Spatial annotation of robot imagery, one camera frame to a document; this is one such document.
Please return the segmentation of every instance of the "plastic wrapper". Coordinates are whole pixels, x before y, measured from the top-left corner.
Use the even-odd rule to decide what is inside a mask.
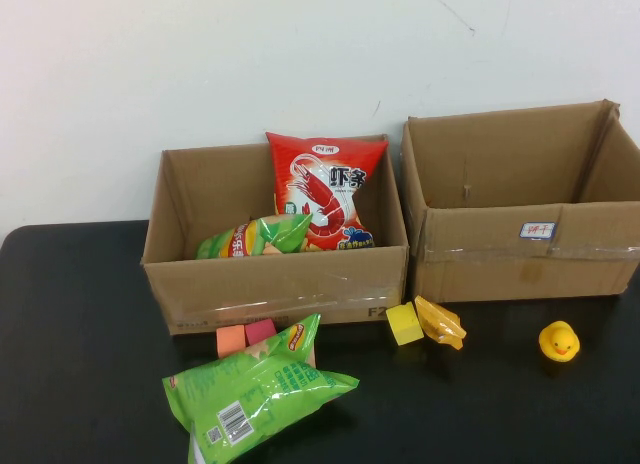
[[[415,304],[420,327],[429,338],[438,344],[449,344],[456,350],[462,349],[462,339],[467,331],[460,326],[457,314],[420,296],[415,298]]]
[[[242,352],[163,379],[173,415],[191,433],[190,464],[230,462],[357,387],[357,379],[306,363],[319,321],[313,314]]]
[[[279,214],[311,214],[311,250],[373,247],[358,218],[353,194],[365,185],[387,141],[298,139],[267,133],[275,167]]]
[[[297,214],[256,219],[206,239],[198,247],[196,259],[298,252],[306,248],[305,235],[312,217]]]

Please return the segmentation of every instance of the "green chip bag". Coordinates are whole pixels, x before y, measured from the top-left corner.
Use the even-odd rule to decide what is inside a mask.
[[[204,240],[196,259],[298,252],[311,218],[312,214],[281,214],[256,219]]]
[[[163,379],[173,415],[191,434],[194,464],[229,462],[358,380],[318,371],[305,361],[319,314],[242,352]]]

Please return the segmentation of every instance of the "yellow plastic toy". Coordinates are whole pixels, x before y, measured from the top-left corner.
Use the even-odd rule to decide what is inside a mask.
[[[399,346],[424,337],[411,302],[387,309],[387,319]]]
[[[467,331],[460,326],[457,314],[445,308],[416,296],[416,309],[422,330],[438,344],[449,344],[456,350],[462,349],[462,339]]]
[[[570,361],[580,350],[578,336],[564,321],[556,321],[545,327],[538,342],[542,353],[557,362]]]

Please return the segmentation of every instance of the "foam block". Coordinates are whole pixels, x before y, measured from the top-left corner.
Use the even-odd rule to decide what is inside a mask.
[[[222,359],[247,347],[244,340],[244,326],[220,327],[216,330],[218,357]]]
[[[411,302],[387,309],[387,319],[399,346],[424,337]]]
[[[273,325],[271,319],[264,319],[258,322],[252,322],[244,326],[244,332],[247,335],[247,342],[250,346],[255,343],[264,341],[265,339],[276,335],[276,326]]]
[[[315,346],[311,348],[311,353],[307,358],[307,364],[309,364],[314,369],[316,368],[316,348]]]

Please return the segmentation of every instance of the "cardboard box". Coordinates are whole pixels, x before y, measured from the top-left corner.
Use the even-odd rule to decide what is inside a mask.
[[[409,249],[389,151],[354,196],[378,247],[192,260],[204,239],[273,215],[273,191],[266,143],[163,152],[142,264],[171,334],[314,312],[381,320],[400,303]]]
[[[412,293],[434,302],[619,294],[640,261],[640,150],[610,101],[410,118]]]

